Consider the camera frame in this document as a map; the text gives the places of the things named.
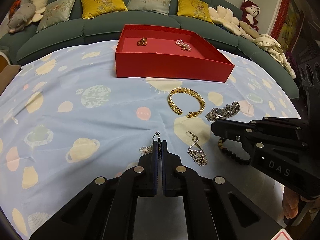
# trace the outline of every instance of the red stuffed monkey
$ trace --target red stuffed monkey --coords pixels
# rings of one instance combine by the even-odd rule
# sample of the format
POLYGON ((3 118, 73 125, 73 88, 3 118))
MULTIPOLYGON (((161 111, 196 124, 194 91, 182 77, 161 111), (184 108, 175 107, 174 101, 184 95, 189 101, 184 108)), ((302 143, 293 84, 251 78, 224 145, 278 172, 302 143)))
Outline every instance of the red stuffed monkey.
POLYGON ((244 0, 240 10, 243 11, 242 21, 258 31, 259 28, 256 26, 258 24, 256 16, 260 13, 259 6, 249 0, 244 0))

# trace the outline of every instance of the cardboard box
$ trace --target cardboard box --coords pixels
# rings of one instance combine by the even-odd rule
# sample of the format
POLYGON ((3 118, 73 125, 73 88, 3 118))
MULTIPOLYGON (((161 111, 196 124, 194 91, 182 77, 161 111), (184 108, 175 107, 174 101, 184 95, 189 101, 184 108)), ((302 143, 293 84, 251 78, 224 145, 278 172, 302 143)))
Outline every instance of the cardboard box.
POLYGON ((0 95, 19 73, 20 65, 8 65, 0 72, 0 95))
POLYGON ((198 34, 170 27, 125 25, 116 48, 117 77, 155 77, 226 82, 234 65, 198 34), (147 38, 146 46, 137 41, 147 38), (182 50, 181 39, 191 47, 182 50))

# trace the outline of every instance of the wristwatch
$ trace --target wristwatch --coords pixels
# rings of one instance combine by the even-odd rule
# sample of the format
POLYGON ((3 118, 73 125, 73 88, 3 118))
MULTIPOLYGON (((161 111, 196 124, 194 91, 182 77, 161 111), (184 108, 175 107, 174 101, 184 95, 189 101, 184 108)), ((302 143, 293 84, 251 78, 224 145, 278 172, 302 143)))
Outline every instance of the wristwatch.
POLYGON ((226 119, 239 113, 240 105, 234 101, 232 105, 226 105, 225 108, 213 108, 209 113, 206 114, 206 118, 209 122, 215 121, 218 118, 226 119))

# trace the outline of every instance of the earring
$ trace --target earring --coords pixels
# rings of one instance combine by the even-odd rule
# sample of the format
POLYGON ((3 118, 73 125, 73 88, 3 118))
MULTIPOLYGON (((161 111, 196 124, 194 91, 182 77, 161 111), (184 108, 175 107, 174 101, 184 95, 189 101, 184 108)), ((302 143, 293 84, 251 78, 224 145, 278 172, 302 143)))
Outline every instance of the earring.
POLYGON ((160 140, 160 132, 156 132, 155 135, 152 138, 152 143, 151 145, 147 146, 147 147, 141 147, 139 149, 139 152, 141 155, 146 155, 146 154, 150 154, 152 153, 152 149, 153 149, 153 139, 155 138, 155 136, 158 136, 158 140, 160 140))
POLYGON ((188 133, 190 133, 193 136, 192 138, 193 144, 191 144, 190 147, 188 148, 188 154, 192 157, 194 162, 197 163, 199 166, 205 166, 208 163, 208 160, 206 158, 204 150, 197 144, 197 142, 199 141, 198 136, 191 133, 190 131, 188 131, 188 133), (192 147, 194 145, 196 145, 200 150, 193 150, 192 147))

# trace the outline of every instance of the yellow pillow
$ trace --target yellow pillow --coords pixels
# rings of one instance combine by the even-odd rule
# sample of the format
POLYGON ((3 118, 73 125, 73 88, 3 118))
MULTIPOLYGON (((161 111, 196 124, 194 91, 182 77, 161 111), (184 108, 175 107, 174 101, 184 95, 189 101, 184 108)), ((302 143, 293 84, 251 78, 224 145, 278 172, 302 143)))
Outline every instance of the yellow pillow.
POLYGON ((208 9, 208 4, 200 0, 178 0, 179 9, 177 15, 197 18, 213 23, 208 9))
POLYGON ((123 0, 81 0, 82 18, 91 19, 100 14, 127 11, 123 0))

